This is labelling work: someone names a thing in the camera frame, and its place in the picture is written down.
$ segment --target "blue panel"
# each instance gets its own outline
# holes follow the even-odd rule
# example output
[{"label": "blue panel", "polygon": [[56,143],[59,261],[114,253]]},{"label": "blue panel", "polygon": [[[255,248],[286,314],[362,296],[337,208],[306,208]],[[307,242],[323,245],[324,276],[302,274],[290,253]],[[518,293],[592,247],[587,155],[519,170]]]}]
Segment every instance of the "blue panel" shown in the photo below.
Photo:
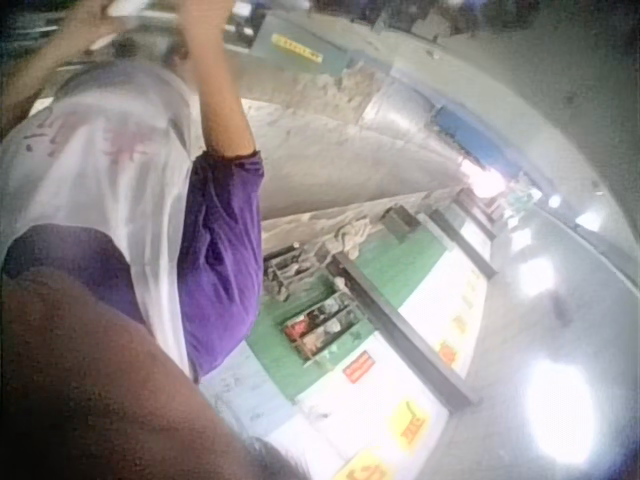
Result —
[{"label": "blue panel", "polygon": [[442,107],[433,120],[482,165],[493,168],[506,178],[515,178],[520,173],[520,167],[506,158],[498,143],[467,119]]}]

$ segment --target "fluorescent light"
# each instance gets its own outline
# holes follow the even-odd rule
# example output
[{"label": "fluorescent light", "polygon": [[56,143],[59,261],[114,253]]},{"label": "fluorescent light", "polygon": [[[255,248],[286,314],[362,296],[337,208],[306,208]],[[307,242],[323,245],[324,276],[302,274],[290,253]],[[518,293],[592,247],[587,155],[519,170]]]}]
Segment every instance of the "fluorescent light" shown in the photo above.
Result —
[{"label": "fluorescent light", "polygon": [[591,392],[580,370],[547,360],[536,364],[526,407],[544,453],[560,463],[581,464],[587,459],[596,422]]},{"label": "fluorescent light", "polygon": [[561,203],[562,203],[562,197],[560,195],[558,195],[558,194],[553,195],[549,199],[549,207],[551,207],[551,208],[558,208]]},{"label": "fluorescent light", "polygon": [[492,169],[481,170],[470,178],[471,189],[478,198],[491,198],[504,192],[507,183],[502,175]]},{"label": "fluorescent light", "polygon": [[536,258],[520,266],[520,287],[529,296],[537,295],[553,287],[553,265],[546,258]]},{"label": "fluorescent light", "polygon": [[576,218],[576,223],[587,230],[597,232],[602,224],[602,217],[595,212],[587,212]]},{"label": "fluorescent light", "polygon": [[525,228],[523,230],[518,230],[517,232],[513,232],[511,235],[511,252],[515,253],[518,250],[523,249],[527,245],[531,245],[531,230]]},{"label": "fluorescent light", "polygon": [[482,173],[482,169],[467,158],[463,158],[462,162],[460,162],[460,171],[468,177],[473,177],[474,175],[480,175]]}]

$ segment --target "yellow sign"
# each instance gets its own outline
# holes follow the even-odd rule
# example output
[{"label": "yellow sign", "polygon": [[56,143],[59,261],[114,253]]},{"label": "yellow sign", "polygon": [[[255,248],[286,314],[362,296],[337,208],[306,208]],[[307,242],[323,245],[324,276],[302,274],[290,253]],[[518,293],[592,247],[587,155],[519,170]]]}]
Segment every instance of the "yellow sign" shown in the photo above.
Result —
[{"label": "yellow sign", "polygon": [[429,421],[424,410],[405,400],[391,415],[391,431],[403,450],[413,451],[429,429]]},{"label": "yellow sign", "polygon": [[278,47],[284,48],[285,50],[289,50],[293,53],[297,53],[298,55],[302,55],[312,62],[322,63],[322,59],[324,58],[321,53],[314,52],[310,48],[307,48],[304,45],[300,45],[299,43],[294,42],[293,40],[290,40],[278,33],[274,33],[273,35],[271,35],[271,42]]},{"label": "yellow sign", "polygon": [[363,450],[333,480],[393,480],[393,474],[371,450]]}]

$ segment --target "green panel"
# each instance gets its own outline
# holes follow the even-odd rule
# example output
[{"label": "green panel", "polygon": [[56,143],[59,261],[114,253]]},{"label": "green panel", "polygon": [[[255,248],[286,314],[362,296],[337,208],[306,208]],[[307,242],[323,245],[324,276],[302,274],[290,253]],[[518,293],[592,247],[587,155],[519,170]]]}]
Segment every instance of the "green panel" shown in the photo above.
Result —
[{"label": "green panel", "polygon": [[328,373],[330,365],[337,365],[359,347],[374,328],[364,318],[346,334],[336,340],[321,359],[305,366],[282,333],[282,324],[314,306],[334,293],[331,280],[318,275],[303,291],[291,294],[280,302],[264,296],[260,316],[247,339],[258,361],[289,400],[295,399]]},{"label": "green panel", "polygon": [[445,250],[440,240],[423,227],[402,243],[387,230],[379,230],[360,246],[356,265],[394,307],[400,308]]}]

